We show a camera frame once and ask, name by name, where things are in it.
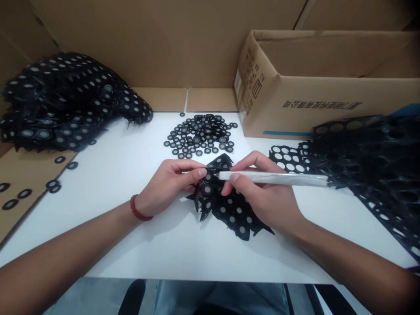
black mesh sheet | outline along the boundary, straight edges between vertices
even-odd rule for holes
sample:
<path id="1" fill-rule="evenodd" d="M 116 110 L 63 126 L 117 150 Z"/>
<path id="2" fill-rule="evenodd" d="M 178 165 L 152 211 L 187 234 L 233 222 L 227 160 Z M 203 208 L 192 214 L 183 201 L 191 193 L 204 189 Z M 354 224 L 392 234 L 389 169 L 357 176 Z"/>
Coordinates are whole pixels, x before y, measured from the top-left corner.
<path id="1" fill-rule="evenodd" d="M 289 173 L 324 174 L 349 187 L 420 263 L 420 117 L 369 116 L 314 128 L 298 149 L 273 146 Z"/>
<path id="2" fill-rule="evenodd" d="M 254 232 L 254 236 L 262 229 L 273 233 L 255 215 L 244 195 L 235 189 L 228 196 L 221 195 L 224 181 L 219 180 L 214 174 L 228 171 L 232 164 L 232 160 L 225 153 L 214 159 L 207 165 L 207 176 L 203 178 L 203 183 L 196 187 L 194 194 L 187 197 L 194 200 L 197 212 L 201 211 L 200 222 L 205 220 L 211 212 L 244 241 L 249 240 L 251 231 Z"/>
<path id="3" fill-rule="evenodd" d="M 75 52 L 27 65 L 3 89 L 11 107 L 0 119 L 16 149 L 81 150 L 112 117 L 152 120 L 151 107 L 114 71 Z"/>

red bead bracelet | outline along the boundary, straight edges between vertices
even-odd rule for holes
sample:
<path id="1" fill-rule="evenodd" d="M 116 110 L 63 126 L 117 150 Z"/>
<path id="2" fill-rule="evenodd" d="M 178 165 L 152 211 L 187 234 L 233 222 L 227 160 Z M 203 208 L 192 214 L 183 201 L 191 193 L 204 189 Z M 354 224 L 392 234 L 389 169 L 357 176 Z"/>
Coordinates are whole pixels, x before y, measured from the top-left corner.
<path id="1" fill-rule="evenodd" d="M 131 203 L 131 211 L 133 212 L 133 214 L 136 216 L 137 219 L 142 220 L 142 221 L 150 221 L 151 219 L 153 219 L 153 217 L 143 217 L 136 209 L 136 205 L 135 205 L 135 199 L 136 196 L 138 195 L 134 195 L 131 197 L 130 203 Z"/>

black washer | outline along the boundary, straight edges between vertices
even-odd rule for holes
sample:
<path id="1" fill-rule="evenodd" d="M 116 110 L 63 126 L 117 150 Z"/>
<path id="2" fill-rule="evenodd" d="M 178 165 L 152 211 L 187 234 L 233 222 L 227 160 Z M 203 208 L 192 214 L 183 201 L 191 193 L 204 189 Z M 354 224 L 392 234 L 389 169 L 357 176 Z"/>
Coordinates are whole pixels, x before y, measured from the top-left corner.
<path id="1" fill-rule="evenodd" d="M 28 197 L 30 194 L 32 194 L 32 189 L 24 189 L 20 193 L 17 194 L 17 197 L 19 199 L 24 199 Z"/>
<path id="2" fill-rule="evenodd" d="M 60 185 L 60 182 L 56 179 L 52 179 L 45 185 L 45 187 L 50 189 L 50 188 L 58 186 L 58 185 Z"/>
<path id="3" fill-rule="evenodd" d="M 58 185 L 58 186 L 50 188 L 49 192 L 50 193 L 57 193 L 57 192 L 60 191 L 60 189 L 61 189 L 61 185 Z"/>
<path id="4" fill-rule="evenodd" d="M 60 163 L 63 163 L 65 160 L 66 158 L 61 156 L 61 157 L 56 158 L 54 162 L 56 162 L 57 164 L 60 164 Z"/>
<path id="5" fill-rule="evenodd" d="M 3 191 L 7 190 L 10 187 L 9 183 L 1 183 L 0 184 L 0 193 L 2 193 Z"/>
<path id="6" fill-rule="evenodd" d="M 18 204 L 18 202 L 19 202 L 19 200 L 17 200 L 17 199 L 9 200 L 3 205 L 2 209 L 3 210 L 10 210 L 10 209 L 14 208 Z"/>
<path id="7" fill-rule="evenodd" d="M 78 166 L 79 166 L 78 162 L 70 162 L 69 164 L 67 164 L 66 168 L 69 170 L 73 170 L 77 168 Z"/>

white tool handle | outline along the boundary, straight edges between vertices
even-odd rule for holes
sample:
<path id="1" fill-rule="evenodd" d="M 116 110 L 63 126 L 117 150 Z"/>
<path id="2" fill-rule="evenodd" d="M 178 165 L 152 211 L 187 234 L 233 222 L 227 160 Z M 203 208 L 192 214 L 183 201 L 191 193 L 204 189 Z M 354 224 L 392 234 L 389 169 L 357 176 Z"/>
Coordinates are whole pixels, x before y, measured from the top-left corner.
<path id="1" fill-rule="evenodd" d="M 254 183 L 260 184 L 327 187 L 328 180 L 328 176 L 325 175 L 280 174 L 257 171 L 221 171 L 219 173 L 219 179 L 229 180 L 234 173 L 245 175 Z"/>

blue stripe on box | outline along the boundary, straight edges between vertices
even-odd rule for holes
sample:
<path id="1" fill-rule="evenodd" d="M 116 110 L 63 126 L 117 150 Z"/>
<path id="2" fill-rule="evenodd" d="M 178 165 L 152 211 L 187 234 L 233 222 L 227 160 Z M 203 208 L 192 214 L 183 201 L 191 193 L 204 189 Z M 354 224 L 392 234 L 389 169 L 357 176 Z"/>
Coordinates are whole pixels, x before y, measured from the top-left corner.
<path id="1" fill-rule="evenodd" d="M 294 133 L 287 131 L 264 131 L 263 134 L 268 134 L 272 136 L 297 136 L 297 137 L 310 137 L 312 133 Z"/>

